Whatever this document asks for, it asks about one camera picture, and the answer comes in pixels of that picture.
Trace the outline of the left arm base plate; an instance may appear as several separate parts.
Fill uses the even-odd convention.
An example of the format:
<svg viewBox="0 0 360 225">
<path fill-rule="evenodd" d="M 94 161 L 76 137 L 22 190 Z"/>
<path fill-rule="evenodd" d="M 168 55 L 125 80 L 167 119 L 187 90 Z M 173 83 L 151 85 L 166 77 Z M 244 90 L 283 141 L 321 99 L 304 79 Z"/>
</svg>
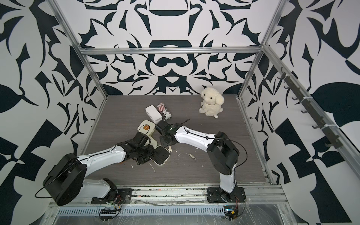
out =
<svg viewBox="0 0 360 225">
<path fill-rule="evenodd" d="M 104 198 L 93 197 L 91 200 L 91 204 L 99 205 L 107 203 L 129 203 L 132 198 L 132 191 L 133 189 L 131 188 L 118 188 L 116 191 L 110 190 L 110 192 Z"/>
</svg>

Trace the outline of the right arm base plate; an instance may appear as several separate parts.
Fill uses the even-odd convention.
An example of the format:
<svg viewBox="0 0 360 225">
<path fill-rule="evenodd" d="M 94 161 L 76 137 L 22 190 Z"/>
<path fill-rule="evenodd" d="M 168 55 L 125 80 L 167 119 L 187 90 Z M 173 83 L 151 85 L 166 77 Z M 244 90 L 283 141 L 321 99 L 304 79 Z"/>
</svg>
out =
<svg viewBox="0 0 360 225">
<path fill-rule="evenodd" d="M 209 203 L 245 203 L 245 190 L 243 187 L 235 186 L 231 193 L 227 193 L 220 187 L 208 187 L 207 201 Z"/>
</svg>

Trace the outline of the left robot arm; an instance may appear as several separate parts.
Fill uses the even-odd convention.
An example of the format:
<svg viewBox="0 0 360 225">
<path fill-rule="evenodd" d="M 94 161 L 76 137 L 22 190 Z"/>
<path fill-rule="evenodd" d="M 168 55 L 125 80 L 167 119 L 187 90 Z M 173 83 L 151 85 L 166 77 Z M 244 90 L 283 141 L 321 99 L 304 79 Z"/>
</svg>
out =
<svg viewBox="0 0 360 225">
<path fill-rule="evenodd" d="M 49 172 L 43 186 L 58 206 L 76 198 L 98 198 L 105 202 L 117 200 L 119 191 L 109 179 L 89 180 L 87 177 L 107 166 L 133 159 L 138 165 L 155 155 L 150 139 L 138 132 L 134 138 L 96 153 L 75 156 L 65 155 Z"/>
</svg>

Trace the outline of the small clipper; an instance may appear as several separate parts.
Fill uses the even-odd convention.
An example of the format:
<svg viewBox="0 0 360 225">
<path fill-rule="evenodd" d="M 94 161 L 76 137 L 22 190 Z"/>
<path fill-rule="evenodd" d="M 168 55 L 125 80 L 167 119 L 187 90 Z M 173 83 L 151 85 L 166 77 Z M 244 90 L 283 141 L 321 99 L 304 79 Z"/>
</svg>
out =
<svg viewBox="0 0 360 225">
<path fill-rule="evenodd" d="M 197 161 L 196 157 L 192 154 L 189 154 L 189 156 L 194 160 L 194 161 Z"/>
</svg>

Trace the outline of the cream nail clipper case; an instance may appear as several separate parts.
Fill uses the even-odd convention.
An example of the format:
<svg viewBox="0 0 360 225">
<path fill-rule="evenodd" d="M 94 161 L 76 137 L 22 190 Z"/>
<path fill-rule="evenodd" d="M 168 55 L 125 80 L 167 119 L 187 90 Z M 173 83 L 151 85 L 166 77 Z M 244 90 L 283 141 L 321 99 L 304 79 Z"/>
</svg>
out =
<svg viewBox="0 0 360 225">
<path fill-rule="evenodd" d="M 155 123 L 153 123 L 149 120 L 144 120 L 141 122 L 141 124 L 137 128 L 137 131 L 140 133 L 143 133 L 147 136 L 152 136 L 153 133 L 155 132 L 155 126 L 156 126 Z"/>
</svg>

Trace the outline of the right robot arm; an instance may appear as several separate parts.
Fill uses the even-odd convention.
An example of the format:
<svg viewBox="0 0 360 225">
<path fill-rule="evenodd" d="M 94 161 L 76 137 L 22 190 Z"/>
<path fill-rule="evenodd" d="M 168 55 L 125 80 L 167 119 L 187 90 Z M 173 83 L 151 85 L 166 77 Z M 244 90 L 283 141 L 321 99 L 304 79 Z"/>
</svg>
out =
<svg viewBox="0 0 360 225">
<path fill-rule="evenodd" d="M 181 143 L 206 152 L 213 167 L 219 172 L 220 193 L 229 196 L 235 193 L 238 188 L 235 173 L 236 168 L 240 166 L 240 151 L 235 145 L 243 145 L 231 140 L 223 132 L 206 134 L 190 129 L 184 123 L 169 124 L 162 120 L 155 125 L 155 129 L 161 134 L 160 142 L 164 147 Z"/>
</svg>

